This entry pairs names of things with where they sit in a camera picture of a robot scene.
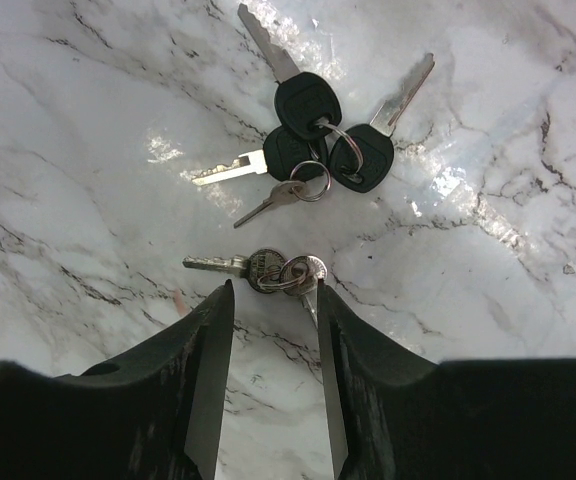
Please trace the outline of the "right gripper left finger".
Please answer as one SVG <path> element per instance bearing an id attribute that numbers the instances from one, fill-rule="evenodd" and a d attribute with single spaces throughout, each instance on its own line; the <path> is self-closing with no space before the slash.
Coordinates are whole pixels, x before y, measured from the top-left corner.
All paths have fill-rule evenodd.
<path id="1" fill-rule="evenodd" d="M 0 479 L 211 479 L 234 290 L 80 375 L 0 360 Z"/>

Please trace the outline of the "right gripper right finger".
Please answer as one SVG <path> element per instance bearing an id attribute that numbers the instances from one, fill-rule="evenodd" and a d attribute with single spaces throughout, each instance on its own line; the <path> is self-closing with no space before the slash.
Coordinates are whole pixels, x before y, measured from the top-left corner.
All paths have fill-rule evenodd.
<path id="1" fill-rule="evenodd" d="M 433 363 L 329 286 L 317 331 L 337 479 L 576 479 L 576 358 Z"/>

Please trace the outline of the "small silver key pair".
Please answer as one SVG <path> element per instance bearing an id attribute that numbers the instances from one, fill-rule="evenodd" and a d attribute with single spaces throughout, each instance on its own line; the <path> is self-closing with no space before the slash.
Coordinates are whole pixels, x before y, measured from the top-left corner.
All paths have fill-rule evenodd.
<path id="1" fill-rule="evenodd" d="M 249 256 L 185 257 L 182 265 L 189 269 L 214 271 L 245 279 L 249 286 L 262 294 L 282 292 L 298 298 L 308 311 L 312 323 L 318 325 L 317 289 L 327 279 L 328 268 L 314 255 L 287 259 L 282 253 L 262 248 Z"/>

